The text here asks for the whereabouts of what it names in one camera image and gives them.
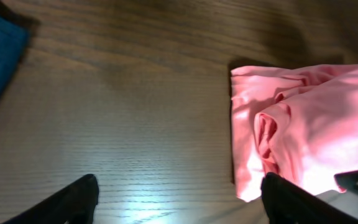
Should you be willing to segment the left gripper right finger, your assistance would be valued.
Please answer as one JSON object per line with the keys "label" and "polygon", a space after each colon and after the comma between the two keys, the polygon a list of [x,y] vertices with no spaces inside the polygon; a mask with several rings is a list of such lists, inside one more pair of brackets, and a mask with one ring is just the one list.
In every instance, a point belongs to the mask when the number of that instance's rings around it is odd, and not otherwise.
{"label": "left gripper right finger", "polygon": [[358,224],[358,219],[273,172],[266,174],[260,189],[270,224]]}

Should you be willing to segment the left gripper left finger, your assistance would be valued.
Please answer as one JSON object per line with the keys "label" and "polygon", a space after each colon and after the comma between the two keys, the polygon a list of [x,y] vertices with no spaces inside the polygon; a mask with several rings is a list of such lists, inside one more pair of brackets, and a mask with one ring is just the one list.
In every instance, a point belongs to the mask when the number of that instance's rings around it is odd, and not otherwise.
{"label": "left gripper left finger", "polygon": [[2,224],[93,224],[98,201],[97,178],[86,174]]}

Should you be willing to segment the pink t-shirt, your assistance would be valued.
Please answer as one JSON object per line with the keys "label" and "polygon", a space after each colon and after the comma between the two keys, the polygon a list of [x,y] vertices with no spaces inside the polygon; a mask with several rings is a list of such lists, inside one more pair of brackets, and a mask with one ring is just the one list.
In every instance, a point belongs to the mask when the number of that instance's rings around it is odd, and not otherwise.
{"label": "pink t-shirt", "polygon": [[318,195],[358,170],[358,64],[231,72],[236,194],[260,197],[269,173]]}

